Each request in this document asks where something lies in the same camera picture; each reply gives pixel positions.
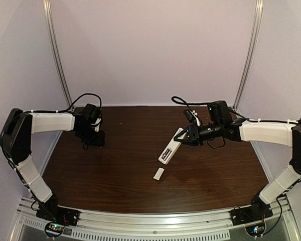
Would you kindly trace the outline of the white remote control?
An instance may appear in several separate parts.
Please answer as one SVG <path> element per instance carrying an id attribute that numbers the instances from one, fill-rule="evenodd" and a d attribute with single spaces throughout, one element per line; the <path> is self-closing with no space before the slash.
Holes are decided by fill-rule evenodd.
<path id="1" fill-rule="evenodd" d="M 164 148 L 164 150 L 162 151 L 162 153 L 160 154 L 160 156 L 158 157 L 158 160 L 164 164 L 164 165 L 167 165 L 170 160 L 172 159 L 172 157 L 174 156 L 174 154 L 176 153 L 176 151 L 178 150 L 178 148 L 180 147 L 181 143 L 179 142 L 175 142 L 174 141 L 174 136 L 175 134 L 173 135 L 173 137 L 171 138 L 171 140 L 169 141 L 169 143 L 167 144 L 167 146 Z M 163 152 L 166 150 L 166 149 L 170 149 L 171 150 L 171 153 L 169 156 L 167 156 L 165 159 L 162 159 L 162 154 Z"/>

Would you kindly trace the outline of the white battery cover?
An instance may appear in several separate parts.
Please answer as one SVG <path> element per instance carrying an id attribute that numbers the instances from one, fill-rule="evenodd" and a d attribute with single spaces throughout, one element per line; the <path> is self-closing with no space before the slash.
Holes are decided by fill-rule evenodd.
<path id="1" fill-rule="evenodd" d="M 159 181 L 162 174 L 164 172 L 164 168 L 158 168 L 158 170 L 156 171 L 155 175 L 153 176 L 153 179 Z"/>

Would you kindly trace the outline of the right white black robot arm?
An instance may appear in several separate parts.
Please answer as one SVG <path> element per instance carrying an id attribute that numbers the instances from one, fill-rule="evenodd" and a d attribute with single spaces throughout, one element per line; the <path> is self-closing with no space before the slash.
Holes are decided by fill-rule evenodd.
<path id="1" fill-rule="evenodd" d="M 174 137 L 174 141 L 184 145 L 198 146 L 204 142 L 222 137 L 235 142 L 265 142 L 292 148 L 292 158 L 280 173 L 262 188 L 251 201 L 251 215 L 263 217 L 269 205 L 279 196 L 301 182 L 301 118 L 299 120 L 275 121 L 250 119 L 239 115 L 233 118 L 233 111 L 226 101 L 207 102 L 211 123 L 203 125 L 187 103 L 177 96 L 172 101 L 185 105 L 184 115 L 189 125 Z"/>

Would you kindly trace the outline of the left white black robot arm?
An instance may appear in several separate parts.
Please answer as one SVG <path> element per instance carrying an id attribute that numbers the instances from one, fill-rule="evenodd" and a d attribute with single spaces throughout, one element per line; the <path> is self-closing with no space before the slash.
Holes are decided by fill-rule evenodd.
<path id="1" fill-rule="evenodd" d="M 0 147 L 10 167 L 16 172 L 39 204 L 38 214 L 57 220 L 64 214 L 56 195 L 43 180 L 36 168 L 31 151 L 32 135 L 63 131 L 74 132 L 84 149 L 104 147 L 105 132 L 101 108 L 87 104 L 80 112 L 70 110 L 11 110 L 0 134 Z"/>

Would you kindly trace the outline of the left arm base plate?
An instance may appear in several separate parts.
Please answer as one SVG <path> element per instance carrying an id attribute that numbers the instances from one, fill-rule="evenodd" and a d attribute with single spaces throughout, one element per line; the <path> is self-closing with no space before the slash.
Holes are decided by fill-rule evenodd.
<path id="1" fill-rule="evenodd" d="M 76 226 L 80 211 L 63 207 L 39 207 L 36 217 L 66 226 Z"/>

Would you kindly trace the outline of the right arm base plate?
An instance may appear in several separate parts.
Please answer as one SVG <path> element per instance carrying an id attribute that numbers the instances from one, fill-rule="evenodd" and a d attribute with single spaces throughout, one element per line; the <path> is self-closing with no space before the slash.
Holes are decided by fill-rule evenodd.
<path id="1" fill-rule="evenodd" d="M 266 210 L 262 212 L 260 211 L 255 212 L 252 209 L 252 206 L 247 206 L 247 207 L 237 206 L 232 210 L 230 210 L 229 214 L 233 226 L 260 221 L 263 220 L 264 218 L 273 216 L 273 212 L 269 207 L 267 207 Z"/>

